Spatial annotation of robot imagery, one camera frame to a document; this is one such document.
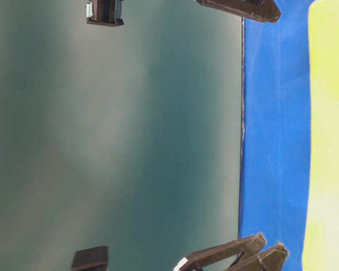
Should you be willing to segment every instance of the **white label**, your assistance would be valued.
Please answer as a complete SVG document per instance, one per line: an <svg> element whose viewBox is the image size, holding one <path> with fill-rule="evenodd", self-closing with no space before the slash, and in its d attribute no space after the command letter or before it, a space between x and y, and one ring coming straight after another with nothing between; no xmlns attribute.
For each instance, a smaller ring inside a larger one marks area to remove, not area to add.
<svg viewBox="0 0 339 271"><path fill-rule="evenodd" d="M92 3L87 3L86 4L86 17L90 18L93 16L93 8L92 8Z"/></svg>
<svg viewBox="0 0 339 271"><path fill-rule="evenodd" d="M173 271L180 271L180 268L184 266L188 262L187 258L182 258L182 260L179 261L179 263L175 266Z"/></svg>

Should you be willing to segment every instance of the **gray reflective surface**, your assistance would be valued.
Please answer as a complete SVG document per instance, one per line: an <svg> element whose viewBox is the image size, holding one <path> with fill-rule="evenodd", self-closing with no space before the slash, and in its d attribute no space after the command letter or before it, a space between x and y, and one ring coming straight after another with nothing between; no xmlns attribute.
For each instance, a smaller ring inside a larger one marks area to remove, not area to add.
<svg viewBox="0 0 339 271"><path fill-rule="evenodd" d="M0 1L0 270L168 271L237 236L241 19L193 1Z"/></svg>

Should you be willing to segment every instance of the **glass panel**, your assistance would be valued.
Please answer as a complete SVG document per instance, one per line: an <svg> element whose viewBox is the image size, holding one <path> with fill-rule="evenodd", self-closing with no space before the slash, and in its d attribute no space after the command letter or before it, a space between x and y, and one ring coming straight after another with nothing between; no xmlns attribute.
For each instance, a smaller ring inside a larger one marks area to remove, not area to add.
<svg viewBox="0 0 339 271"><path fill-rule="evenodd" d="M100 245L172 270L237 238L241 18L124 1L110 28L84 4L0 1L0 270Z"/></svg>

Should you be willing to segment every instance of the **blue backdrop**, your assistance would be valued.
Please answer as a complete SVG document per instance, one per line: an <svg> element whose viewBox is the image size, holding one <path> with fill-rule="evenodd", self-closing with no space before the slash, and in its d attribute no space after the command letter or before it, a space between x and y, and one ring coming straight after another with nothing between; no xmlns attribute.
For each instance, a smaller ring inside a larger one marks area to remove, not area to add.
<svg viewBox="0 0 339 271"><path fill-rule="evenodd" d="M307 18L312 0L278 0L276 24L245 21L245 138L240 236L263 232L302 270L310 172Z"/></svg>

